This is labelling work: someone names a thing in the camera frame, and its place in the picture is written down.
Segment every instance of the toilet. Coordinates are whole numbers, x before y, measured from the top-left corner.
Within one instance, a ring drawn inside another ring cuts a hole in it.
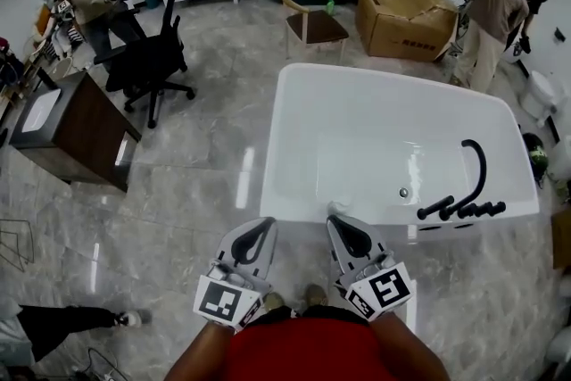
[[[537,119],[540,128],[551,114],[552,108],[560,101],[558,91],[539,71],[532,70],[519,102],[526,112]]]

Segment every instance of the chair armrest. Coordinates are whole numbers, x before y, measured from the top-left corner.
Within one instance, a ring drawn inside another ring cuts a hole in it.
[[[125,53],[127,51],[127,45],[119,46],[118,48],[113,48],[109,53],[98,54],[93,60],[93,64],[97,65],[102,62],[107,62],[115,59],[117,56]]]

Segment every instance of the red shirt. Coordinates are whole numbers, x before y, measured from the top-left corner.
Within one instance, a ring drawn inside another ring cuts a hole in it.
[[[373,331],[336,319],[289,319],[250,327],[227,353],[223,381],[396,381]]]

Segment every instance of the gray pants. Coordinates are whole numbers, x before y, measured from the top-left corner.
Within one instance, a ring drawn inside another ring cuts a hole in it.
[[[121,2],[109,12],[81,26],[81,31],[87,42],[94,49],[95,54],[106,54],[111,51],[109,31],[113,32],[113,34],[125,43],[134,42],[140,38],[133,29],[128,15],[119,14],[125,12],[127,9],[128,7]],[[103,66],[107,72],[109,72],[111,70],[111,61],[104,62]]]

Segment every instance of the khaki pants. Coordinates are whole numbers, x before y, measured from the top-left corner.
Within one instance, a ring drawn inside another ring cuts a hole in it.
[[[464,37],[464,52],[458,58],[454,75],[462,83],[468,83],[471,89],[486,92],[504,47],[504,43],[488,34],[477,22],[470,20]]]

